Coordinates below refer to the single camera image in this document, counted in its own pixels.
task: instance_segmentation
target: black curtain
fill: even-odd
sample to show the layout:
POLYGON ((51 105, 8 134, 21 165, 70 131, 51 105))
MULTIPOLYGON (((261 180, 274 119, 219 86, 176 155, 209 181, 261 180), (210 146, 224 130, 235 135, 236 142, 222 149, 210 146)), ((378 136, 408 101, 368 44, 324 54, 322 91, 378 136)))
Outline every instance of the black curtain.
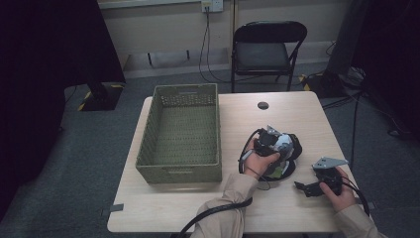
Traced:
POLYGON ((64 89, 111 81, 125 79, 95 0, 0 3, 1 217, 49 156, 64 89))

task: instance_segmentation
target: baseboard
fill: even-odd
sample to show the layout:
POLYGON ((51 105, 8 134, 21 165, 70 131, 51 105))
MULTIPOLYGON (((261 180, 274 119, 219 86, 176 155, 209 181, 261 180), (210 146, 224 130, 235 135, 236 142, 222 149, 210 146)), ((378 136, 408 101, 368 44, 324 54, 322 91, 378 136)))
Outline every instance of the baseboard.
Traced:
MULTIPOLYGON (((315 63, 329 60, 326 51, 332 42, 308 42, 302 44, 296 63, 315 63)), ((287 50, 293 51, 292 45, 286 45, 287 50)), ((125 62, 124 75, 126 78, 142 78, 150 76, 162 76, 182 74, 190 72, 229 69, 230 53, 228 49, 210 50, 207 52, 189 51, 189 59, 185 52, 177 53, 149 53, 130 55, 125 62)))

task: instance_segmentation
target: wooden table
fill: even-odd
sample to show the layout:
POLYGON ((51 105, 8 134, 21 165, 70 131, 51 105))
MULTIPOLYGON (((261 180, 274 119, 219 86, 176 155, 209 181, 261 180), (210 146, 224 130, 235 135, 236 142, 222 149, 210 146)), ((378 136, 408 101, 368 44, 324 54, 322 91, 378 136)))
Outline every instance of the wooden table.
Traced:
MULTIPOLYGON (((249 136, 270 125, 293 133, 303 147, 294 174, 271 183, 268 191, 257 190, 247 208, 245 233, 336 232, 330 202, 325 196, 306 197, 295 181, 317 179, 311 165, 321 157, 343 159, 343 153, 313 92, 220 94, 223 181, 220 183, 147 184, 136 170, 152 99, 145 100, 114 204, 122 211, 111 213, 111 232, 179 232, 205 201, 221 196, 229 174, 238 172, 238 157, 249 136), (258 108, 259 102, 269 105, 258 108)), ((343 169, 354 180, 347 166, 343 169)))

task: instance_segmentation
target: plastic tray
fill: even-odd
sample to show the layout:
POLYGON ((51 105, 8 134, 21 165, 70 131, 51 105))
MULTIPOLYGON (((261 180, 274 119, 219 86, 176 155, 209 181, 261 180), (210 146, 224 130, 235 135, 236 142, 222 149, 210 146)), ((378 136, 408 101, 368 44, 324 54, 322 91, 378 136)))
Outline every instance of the plastic tray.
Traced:
POLYGON ((147 183, 222 180, 217 84, 155 88, 136 168, 147 183))

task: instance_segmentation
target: wall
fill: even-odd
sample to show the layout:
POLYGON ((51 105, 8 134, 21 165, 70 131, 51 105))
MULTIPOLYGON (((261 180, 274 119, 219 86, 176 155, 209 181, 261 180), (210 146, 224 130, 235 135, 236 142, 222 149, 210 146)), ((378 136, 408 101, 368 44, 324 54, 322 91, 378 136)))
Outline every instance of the wall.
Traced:
MULTIPOLYGON (((105 1, 110 0, 100 0, 99 5, 102 4, 103 17, 119 54, 201 49, 206 28, 206 15, 201 12, 199 1, 183 1, 176 4, 162 4, 161 1, 157 1, 160 4, 104 9, 107 7, 104 5, 105 1)), ((350 0, 242 0, 236 2, 238 4, 237 26, 258 20, 299 21, 308 28, 305 44, 310 45, 335 40, 350 0)), ((225 0, 224 12, 210 14, 211 48, 230 47, 233 31, 232 4, 233 1, 225 0)))

